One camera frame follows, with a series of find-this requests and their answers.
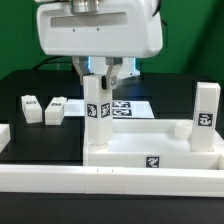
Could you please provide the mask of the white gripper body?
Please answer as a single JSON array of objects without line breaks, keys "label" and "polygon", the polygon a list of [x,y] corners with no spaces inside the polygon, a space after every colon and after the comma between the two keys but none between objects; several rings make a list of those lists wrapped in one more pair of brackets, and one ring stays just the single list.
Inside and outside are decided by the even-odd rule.
[{"label": "white gripper body", "polygon": [[37,9],[47,55],[148,58],[163,47],[158,0],[97,0],[95,12],[71,12],[67,1]]}]

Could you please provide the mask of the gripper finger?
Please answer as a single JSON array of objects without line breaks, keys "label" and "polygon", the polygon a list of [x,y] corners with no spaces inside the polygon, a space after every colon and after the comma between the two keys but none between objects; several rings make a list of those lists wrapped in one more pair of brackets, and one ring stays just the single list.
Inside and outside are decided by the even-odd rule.
[{"label": "gripper finger", "polygon": [[117,76],[123,65],[123,59],[118,57],[106,57],[107,72],[102,76],[102,88],[115,89],[117,87]]},{"label": "gripper finger", "polygon": [[89,58],[85,56],[73,56],[72,63],[80,77],[80,84],[83,84],[83,77],[90,74]]}]

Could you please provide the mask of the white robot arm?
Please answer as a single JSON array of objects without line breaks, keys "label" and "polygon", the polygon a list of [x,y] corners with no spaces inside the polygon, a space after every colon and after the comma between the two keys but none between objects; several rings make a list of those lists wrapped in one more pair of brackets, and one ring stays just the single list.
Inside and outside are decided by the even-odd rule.
[{"label": "white robot arm", "polygon": [[163,47],[162,0],[34,1],[45,54],[72,57],[80,76],[101,73],[109,88]]}]

